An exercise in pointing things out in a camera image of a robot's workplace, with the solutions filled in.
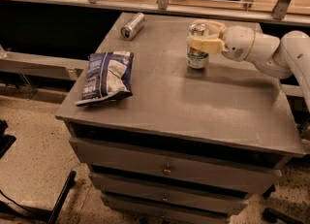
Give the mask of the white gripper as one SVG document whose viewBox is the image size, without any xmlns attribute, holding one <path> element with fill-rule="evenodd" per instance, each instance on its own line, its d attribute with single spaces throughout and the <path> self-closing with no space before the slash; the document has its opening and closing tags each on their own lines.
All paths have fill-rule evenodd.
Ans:
<svg viewBox="0 0 310 224">
<path fill-rule="evenodd" d="M 233 61 L 240 62 L 244 60 L 255 40 L 255 32 L 253 29 L 245 26 L 232 26 L 227 28 L 223 22 L 207 19 L 196 19 L 193 25 L 203 27 L 202 37 L 189 36 L 187 42 L 191 48 L 200 50 L 209 54 L 222 54 Z"/>
</svg>

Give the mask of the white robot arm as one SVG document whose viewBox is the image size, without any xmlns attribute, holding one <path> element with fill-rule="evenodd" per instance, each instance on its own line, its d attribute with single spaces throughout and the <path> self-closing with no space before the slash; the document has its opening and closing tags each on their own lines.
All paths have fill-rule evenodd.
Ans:
<svg viewBox="0 0 310 224">
<path fill-rule="evenodd" d="M 291 31 L 279 39 L 242 25 L 228 27 L 206 19 L 196 19 L 194 24 L 205 31 L 202 35 L 188 35 L 190 48 L 252 63 L 257 70 L 277 79 L 294 75 L 310 111 L 310 37 L 306 33 Z"/>
</svg>

